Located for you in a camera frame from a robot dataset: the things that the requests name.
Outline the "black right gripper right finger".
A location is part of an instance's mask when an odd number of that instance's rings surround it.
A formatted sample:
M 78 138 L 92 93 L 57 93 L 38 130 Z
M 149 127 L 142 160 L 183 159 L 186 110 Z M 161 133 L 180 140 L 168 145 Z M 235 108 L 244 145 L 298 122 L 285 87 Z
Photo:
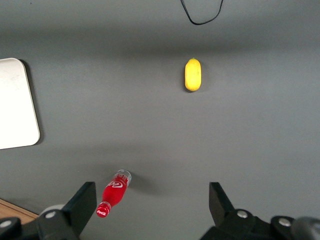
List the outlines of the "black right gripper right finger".
M 219 182 L 209 184 L 209 211 L 214 226 L 202 240 L 299 240 L 299 222 L 289 216 L 276 215 L 270 222 L 248 210 L 235 208 Z

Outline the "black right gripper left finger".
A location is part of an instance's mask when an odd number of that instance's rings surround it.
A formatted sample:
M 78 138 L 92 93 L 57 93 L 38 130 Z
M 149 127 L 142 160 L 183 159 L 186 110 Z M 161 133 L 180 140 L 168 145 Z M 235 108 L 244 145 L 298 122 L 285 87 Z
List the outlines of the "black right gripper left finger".
M 97 207 L 96 183 L 87 181 L 61 208 L 46 210 L 31 222 L 18 217 L 0 220 L 2 240 L 79 240 Z

